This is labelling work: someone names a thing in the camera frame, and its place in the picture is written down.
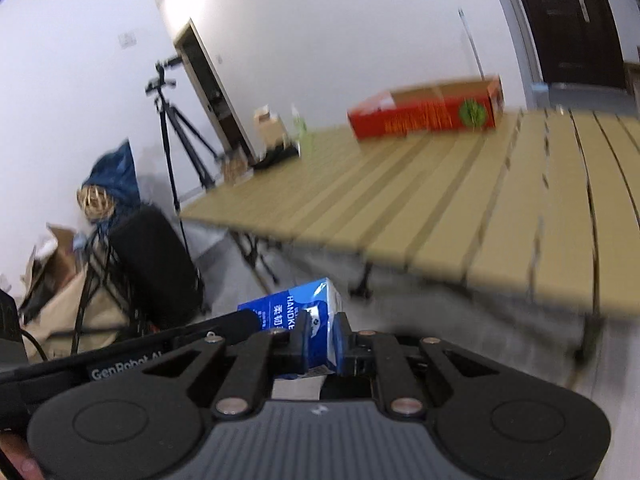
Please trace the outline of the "person's left hand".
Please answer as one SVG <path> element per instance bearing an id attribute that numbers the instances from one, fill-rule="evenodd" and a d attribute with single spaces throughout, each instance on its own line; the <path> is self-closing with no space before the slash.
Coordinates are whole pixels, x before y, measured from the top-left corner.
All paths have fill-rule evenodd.
<path id="1" fill-rule="evenodd" d="M 1 435 L 1 449 L 22 479 L 44 480 L 44 475 L 23 438 L 4 432 Z"/>

